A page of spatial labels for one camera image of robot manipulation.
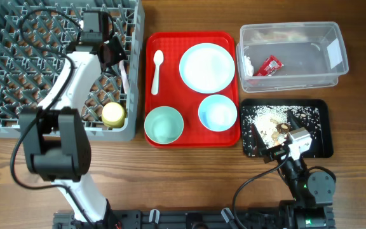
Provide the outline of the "small light blue bowl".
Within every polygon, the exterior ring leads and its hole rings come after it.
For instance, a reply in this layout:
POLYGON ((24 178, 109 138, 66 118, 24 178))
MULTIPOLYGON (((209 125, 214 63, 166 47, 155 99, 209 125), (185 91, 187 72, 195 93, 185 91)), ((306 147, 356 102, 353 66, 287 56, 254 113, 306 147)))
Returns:
POLYGON ((238 112, 234 102, 224 95, 209 95, 198 107, 198 118, 201 124, 212 132, 230 129, 237 117, 238 112))

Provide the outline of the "white plastic fork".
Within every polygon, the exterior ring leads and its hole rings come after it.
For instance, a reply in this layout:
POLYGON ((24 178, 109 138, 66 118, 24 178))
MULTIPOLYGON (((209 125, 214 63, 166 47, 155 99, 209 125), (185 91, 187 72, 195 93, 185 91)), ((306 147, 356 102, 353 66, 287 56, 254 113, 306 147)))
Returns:
POLYGON ((119 62, 118 67, 119 67, 119 71, 120 71, 120 75, 121 75, 124 93, 128 94, 130 91, 130 84, 129 84, 128 76, 127 76, 127 73, 125 70, 124 60, 121 60, 119 62))

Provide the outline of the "yellow plastic cup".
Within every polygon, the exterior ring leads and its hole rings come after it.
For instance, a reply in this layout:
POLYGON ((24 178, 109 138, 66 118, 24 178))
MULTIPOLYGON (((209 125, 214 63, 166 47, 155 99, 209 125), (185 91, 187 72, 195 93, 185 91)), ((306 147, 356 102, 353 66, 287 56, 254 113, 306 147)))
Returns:
POLYGON ((102 122, 109 128, 121 128, 125 123, 126 111, 117 102, 107 103, 102 110, 102 122))

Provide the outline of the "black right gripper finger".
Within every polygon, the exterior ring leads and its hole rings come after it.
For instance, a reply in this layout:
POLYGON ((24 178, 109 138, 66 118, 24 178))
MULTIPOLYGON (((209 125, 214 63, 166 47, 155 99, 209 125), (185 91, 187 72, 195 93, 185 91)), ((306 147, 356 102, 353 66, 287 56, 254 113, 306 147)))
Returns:
POLYGON ((295 114, 293 114, 293 112, 291 112, 291 110, 287 111, 287 117, 290 122, 290 126, 292 127, 293 130, 297 130, 297 129, 301 128, 301 123, 295 117, 295 114))
POLYGON ((263 153, 267 150, 267 146, 266 144, 264 143, 259 131, 257 130, 257 127, 256 125, 253 123, 251 125, 252 127, 252 135, 254 137, 254 143, 255 143, 255 146, 254 146, 254 153, 263 153))

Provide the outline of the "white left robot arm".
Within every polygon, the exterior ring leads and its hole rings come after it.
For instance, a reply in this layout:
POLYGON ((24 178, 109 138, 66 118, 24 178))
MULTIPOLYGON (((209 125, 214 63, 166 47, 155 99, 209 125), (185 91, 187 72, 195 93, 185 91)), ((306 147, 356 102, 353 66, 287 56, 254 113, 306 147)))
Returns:
POLYGON ((92 151, 81 113, 94 82, 126 53, 113 37, 72 42, 63 57, 64 67, 48 95, 20 113, 18 144, 29 172, 65 196, 78 228, 115 228, 119 221, 88 172, 92 151))

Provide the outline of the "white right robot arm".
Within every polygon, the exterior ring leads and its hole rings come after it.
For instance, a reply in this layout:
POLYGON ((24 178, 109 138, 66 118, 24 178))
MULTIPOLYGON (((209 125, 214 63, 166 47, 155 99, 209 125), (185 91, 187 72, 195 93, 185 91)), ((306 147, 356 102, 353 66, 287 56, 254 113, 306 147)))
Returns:
POLYGON ((259 134, 257 149, 265 163, 278 162, 278 169, 293 199, 282 200, 277 208, 249 209, 248 228, 335 228, 331 208, 336 190, 336 176, 330 170, 307 167, 302 154, 309 151, 312 136, 291 112, 290 131, 284 143, 267 148, 259 134))

